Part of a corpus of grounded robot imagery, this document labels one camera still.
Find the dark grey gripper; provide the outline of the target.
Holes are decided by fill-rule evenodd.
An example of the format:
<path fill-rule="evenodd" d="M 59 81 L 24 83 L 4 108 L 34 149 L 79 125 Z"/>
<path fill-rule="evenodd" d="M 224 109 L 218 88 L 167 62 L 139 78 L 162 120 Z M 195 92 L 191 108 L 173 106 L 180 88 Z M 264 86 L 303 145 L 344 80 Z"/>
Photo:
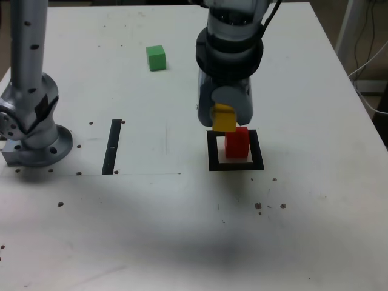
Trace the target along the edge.
<path fill-rule="evenodd" d="M 238 125 L 249 124 L 253 117 L 250 79 L 219 79 L 200 71 L 198 74 L 197 114 L 202 125 L 213 124 L 212 107 L 214 103 L 231 107 L 236 114 Z"/>

